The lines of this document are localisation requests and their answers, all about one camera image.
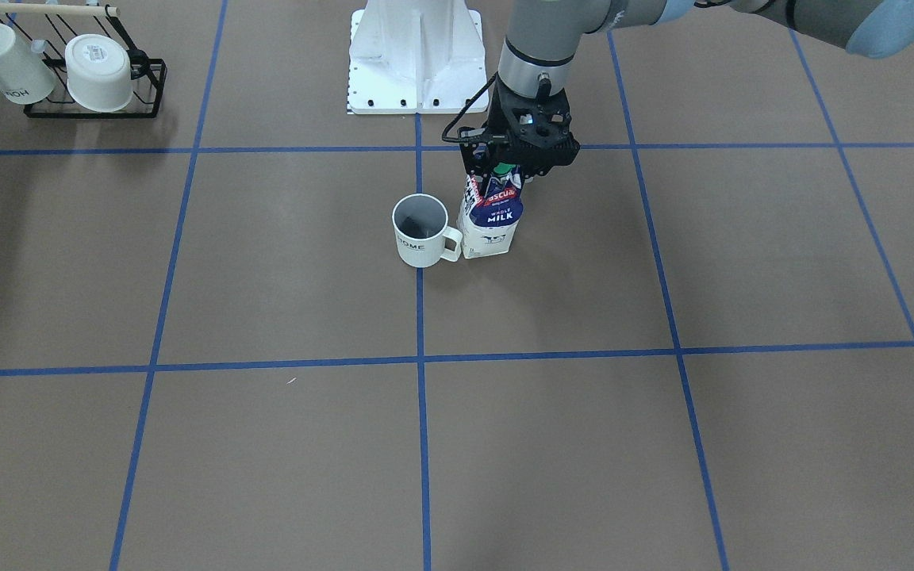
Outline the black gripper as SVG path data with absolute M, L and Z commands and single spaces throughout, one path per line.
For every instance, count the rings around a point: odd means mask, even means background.
M 486 177 L 500 165 L 519 167 L 525 177 L 545 176 L 552 167 L 572 165 L 581 145 L 570 130 L 566 91 L 552 91 L 547 77 L 538 81 L 535 98 L 515 93 L 496 75 L 473 98 L 492 90 L 487 119 L 479 128 L 459 130 L 465 173 Z

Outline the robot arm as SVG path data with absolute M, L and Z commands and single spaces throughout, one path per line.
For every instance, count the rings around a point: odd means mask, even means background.
M 914 43 L 914 1 L 730 1 L 736 12 L 761 16 L 801 35 L 871 59 Z M 526 177 L 568 166 L 580 145 L 570 130 L 566 83 L 582 37 L 607 30 L 662 25 L 708 1 L 518 1 L 479 128 L 444 132 L 461 151 L 467 176 L 518 167 Z

